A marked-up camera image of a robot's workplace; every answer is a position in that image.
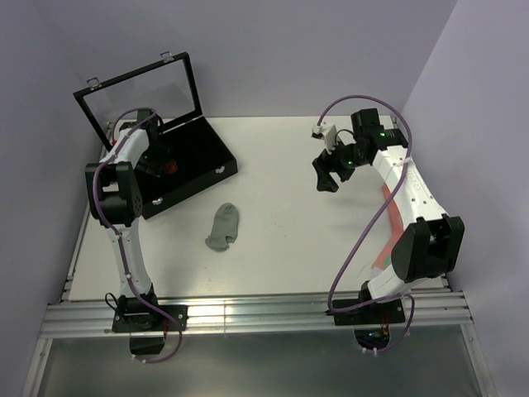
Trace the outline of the maroon sock with orange cuff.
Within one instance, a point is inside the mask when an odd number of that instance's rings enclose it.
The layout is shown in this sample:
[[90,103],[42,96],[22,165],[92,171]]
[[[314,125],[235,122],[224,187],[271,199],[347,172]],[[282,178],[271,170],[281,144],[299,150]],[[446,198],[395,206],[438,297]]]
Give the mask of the maroon sock with orange cuff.
[[172,175],[178,171],[178,166],[174,161],[170,161],[164,165],[164,173],[166,175]]

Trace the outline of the black display case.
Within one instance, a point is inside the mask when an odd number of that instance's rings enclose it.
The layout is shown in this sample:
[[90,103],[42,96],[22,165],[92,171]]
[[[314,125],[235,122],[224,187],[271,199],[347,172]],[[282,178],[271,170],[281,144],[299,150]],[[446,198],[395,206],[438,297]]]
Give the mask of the black display case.
[[162,139],[171,146],[178,171],[161,178],[135,171],[145,219],[238,171],[235,156],[203,115],[186,52],[166,52],[152,64],[108,80],[89,79],[74,98],[107,150],[117,142],[117,132],[136,124],[137,112],[126,111],[152,108],[164,121]]

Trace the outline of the grey-green ankle sock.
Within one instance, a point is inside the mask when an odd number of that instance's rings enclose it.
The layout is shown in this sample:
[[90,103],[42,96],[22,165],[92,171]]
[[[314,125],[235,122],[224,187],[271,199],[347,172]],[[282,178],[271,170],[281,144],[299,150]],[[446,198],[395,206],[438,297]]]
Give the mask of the grey-green ankle sock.
[[238,237],[239,211],[232,203],[224,203],[216,212],[212,230],[207,236],[207,247],[215,252],[224,252]]

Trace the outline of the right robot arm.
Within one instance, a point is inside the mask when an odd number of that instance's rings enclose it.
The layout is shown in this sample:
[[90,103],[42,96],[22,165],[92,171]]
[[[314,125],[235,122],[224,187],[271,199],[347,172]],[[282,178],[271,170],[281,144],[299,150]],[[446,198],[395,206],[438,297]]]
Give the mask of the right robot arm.
[[415,284],[453,271],[465,225],[436,201],[411,156],[408,130],[387,129],[375,108],[351,117],[353,141],[345,144],[336,126],[319,121],[312,137],[324,149],[313,161],[317,190],[335,193],[361,166],[372,166],[383,179],[389,196],[383,208],[397,206],[403,233],[393,246],[389,264],[364,285],[367,296],[357,306],[359,316],[373,323],[387,309],[385,301],[406,294]]

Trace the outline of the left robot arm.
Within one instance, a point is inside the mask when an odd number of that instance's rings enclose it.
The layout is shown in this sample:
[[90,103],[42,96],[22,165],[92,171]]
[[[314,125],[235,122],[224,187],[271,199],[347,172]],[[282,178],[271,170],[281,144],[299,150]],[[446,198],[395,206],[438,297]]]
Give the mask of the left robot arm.
[[138,304],[132,309],[131,321],[142,330],[151,330],[161,318],[176,322],[157,303],[139,241],[143,204],[135,167],[150,147],[148,127],[159,124],[160,117],[152,108],[134,108],[125,114],[133,112],[144,115],[119,133],[117,143],[98,163],[86,165],[85,178],[90,211],[107,230],[117,263],[121,292],[117,315],[124,318],[134,299]]

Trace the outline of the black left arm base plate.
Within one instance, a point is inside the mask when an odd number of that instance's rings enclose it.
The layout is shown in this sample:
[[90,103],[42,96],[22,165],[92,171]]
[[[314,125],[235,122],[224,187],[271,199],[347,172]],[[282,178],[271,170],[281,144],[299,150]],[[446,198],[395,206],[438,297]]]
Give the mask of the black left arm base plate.
[[162,305],[160,307],[177,324],[156,311],[151,312],[144,306],[138,307],[132,312],[116,315],[112,322],[112,332],[177,332],[186,329],[188,320],[187,305]]

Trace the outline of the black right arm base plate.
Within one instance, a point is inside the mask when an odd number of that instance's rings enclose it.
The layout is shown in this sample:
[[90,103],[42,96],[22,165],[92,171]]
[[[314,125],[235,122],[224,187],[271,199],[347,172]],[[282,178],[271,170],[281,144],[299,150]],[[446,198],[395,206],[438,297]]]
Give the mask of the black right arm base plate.
[[388,303],[374,303],[347,313],[331,313],[336,326],[363,326],[404,323],[406,316],[400,299]]

